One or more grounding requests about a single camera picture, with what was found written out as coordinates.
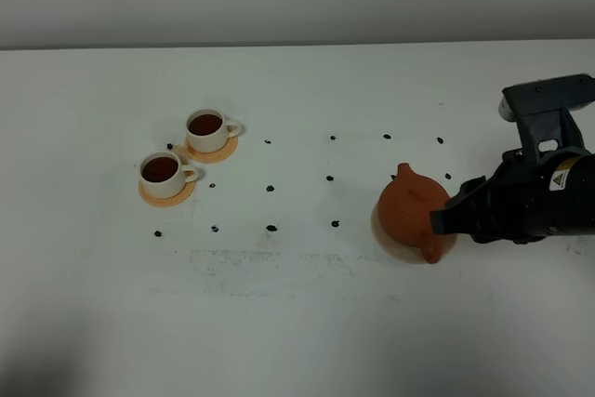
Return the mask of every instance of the orange saucer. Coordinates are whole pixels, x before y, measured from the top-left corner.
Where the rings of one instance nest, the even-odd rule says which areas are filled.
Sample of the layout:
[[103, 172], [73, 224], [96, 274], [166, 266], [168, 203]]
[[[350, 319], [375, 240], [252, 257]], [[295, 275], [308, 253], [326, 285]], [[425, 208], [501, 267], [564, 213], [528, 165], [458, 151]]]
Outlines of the orange saucer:
[[196, 160], [197, 162], [202, 163], [221, 162], [228, 158], [230, 155], [232, 155], [235, 152], [235, 148], [237, 147], [237, 137], [231, 137], [230, 139], [228, 139], [227, 143], [225, 143], [225, 146], [223, 146], [221, 149], [215, 152], [198, 152], [190, 145], [188, 139], [186, 139], [186, 142], [184, 143], [184, 149], [186, 150], [188, 156], [192, 160]]
[[167, 199], [156, 199], [156, 198], [152, 197], [151, 195], [149, 195], [148, 193], [146, 193], [144, 188], [142, 188], [142, 185], [139, 182], [139, 194], [140, 194], [140, 198], [142, 200], [144, 200], [147, 204], [149, 204], [151, 206], [157, 206], [158, 208], [167, 208], [170, 206], [175, 206], [175, 205], [181, 204], [188, 197], [190, 197], [190, 195], [194, 191], [195, 183], [196, 183], [196, 181], [189, 181], [184, 186], [184, 189], [182, 191], [178, 192], [173, 197], [169, 197]]

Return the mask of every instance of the white teacup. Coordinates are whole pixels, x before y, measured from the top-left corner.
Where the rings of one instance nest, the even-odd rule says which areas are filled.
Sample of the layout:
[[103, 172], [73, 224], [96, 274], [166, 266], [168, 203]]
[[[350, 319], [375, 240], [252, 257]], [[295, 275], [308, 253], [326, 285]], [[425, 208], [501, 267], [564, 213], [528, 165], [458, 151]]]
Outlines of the white teacup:
[[[194, 122], [199, 117], [204, 117], [203, 121]], [[225, 146], [228, 139], [237, 137], [241, 131], [242, 125], [240, 123], [225, 118], [223, 113], [214, 109], [201, 109], [190, 115], [186, 120], [188, 142], [198, 152], [218, 151]]]
[[140, 164], [139, 174], [142, 189], [155, 199], [173, 197], [184, 189], [186, 183], [198, 179], [198, 170], [194, 166], [183, 165], [171, 151], [158, 151], [146, 157]]

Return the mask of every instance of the teapot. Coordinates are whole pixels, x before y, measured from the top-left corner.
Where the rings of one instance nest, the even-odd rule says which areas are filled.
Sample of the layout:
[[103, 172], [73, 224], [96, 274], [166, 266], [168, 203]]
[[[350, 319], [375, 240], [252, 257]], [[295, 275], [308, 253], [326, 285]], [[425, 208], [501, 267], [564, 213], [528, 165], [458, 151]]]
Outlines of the teapot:
[[442, 257], [444, 239], [434, 234], [430, 211], [443, 208], [449, 198], [437, 181], [401, 163], [395, 179], [380, 194], [378, 220], [388, 236], [403, 245], [418, 247], [423, 258], [434, 264]]

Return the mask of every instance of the warning label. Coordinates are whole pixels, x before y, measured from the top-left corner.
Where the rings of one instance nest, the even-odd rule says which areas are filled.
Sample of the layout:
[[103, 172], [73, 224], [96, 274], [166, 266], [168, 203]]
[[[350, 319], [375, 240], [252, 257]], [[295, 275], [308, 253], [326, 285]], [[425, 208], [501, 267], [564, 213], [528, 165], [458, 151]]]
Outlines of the warning label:
[[549, 181], [550, 191], [561, 191], [564, 188], [566, 188], [566, 180], [568, 180], [568, 174], [570, 174], [570, 169], [581, 158], [582, 157], [573, 157], [560, 163], [560, 165], [551, 175], [551, 180]]

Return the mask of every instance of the white table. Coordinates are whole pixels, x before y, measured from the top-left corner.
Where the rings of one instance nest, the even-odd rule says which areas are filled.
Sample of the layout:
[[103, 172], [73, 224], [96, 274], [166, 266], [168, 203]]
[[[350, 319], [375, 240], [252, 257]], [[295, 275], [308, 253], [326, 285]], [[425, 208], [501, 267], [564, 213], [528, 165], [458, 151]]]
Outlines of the white table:
[[[592, 395], [595, 240], [411, 265], [370, 213], [400, 162], [491, 176], [501, 89], [594, 69], [595, 41], [0, 53], [0, 348], [78, 322], [84, 395]], [[237, 151], [146, 205], [138, 162], [204, 106]]]

